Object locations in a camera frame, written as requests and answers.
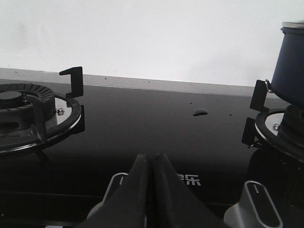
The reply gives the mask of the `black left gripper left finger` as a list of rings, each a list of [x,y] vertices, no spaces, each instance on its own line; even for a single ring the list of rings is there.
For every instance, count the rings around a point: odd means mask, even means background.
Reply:
[[[143,228],[148,184],[146,155],[136,157],[128,176],[114,194],[78,228]]]

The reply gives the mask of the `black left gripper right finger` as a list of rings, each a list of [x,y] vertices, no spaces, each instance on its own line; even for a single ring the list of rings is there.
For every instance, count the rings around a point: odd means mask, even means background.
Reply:
[[[146,218],[148,228],[223,228],[182,182],[165,154],[147,155],[149,167]]]

